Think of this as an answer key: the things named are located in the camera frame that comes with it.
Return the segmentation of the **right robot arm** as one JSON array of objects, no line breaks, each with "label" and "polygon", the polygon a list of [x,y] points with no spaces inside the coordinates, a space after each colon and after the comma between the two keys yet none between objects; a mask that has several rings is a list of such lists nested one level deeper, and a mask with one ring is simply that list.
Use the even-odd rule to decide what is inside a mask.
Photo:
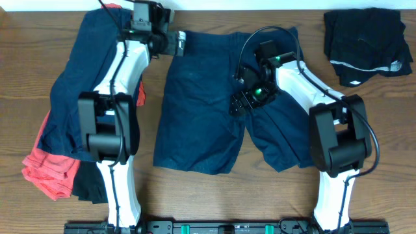
[{"label": "right robot arm", "polygon": [[310,72],[300,51],[280,53],[269,40],[259,44],[260,70],[240,66],[237,77],[246,88],[231,97],[229,113],[242,116],[288,93],[309,118],[309,153],[320,172],[318,201],[302,233],[355,233],[363,224],[348,216],[352,185],[364,175],[363,163],[377,145],[358,95],[345,96]]}]

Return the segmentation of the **navy blue shorts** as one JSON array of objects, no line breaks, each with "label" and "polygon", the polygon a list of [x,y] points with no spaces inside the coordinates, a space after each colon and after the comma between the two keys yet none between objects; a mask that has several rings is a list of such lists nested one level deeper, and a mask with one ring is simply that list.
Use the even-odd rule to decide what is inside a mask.
[{"label": "navy blue shorts", "polygon": [[254,51],[268,40],[282,53],[296,51],[297,37],[295,28],[256,35],[187,32],[185,54],[174,57],[166,78],[154,165],[227,174],[248,133],[273,169],[312,166],[309,116],[288,93],[243,116],[229,113],[231,96],[243,88],[237,66],[257,68]]}]

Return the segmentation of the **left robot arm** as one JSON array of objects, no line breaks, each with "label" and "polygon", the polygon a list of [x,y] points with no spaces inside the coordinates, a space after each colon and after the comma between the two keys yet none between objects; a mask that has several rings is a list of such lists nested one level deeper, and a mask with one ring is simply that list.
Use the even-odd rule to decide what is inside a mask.
[{"label": "left robot arm", "polygon": [[103,80],[78,99],[83,146],[101,172],[108,220],[80,233],[145,233],[135,191],[133,161],[140,138],[133,100],[144,70],[159,55],[181,56],[185,33],[170,31],[174,11],[155,1],[135,1],[130,26],[117,24],[116,54]]}]

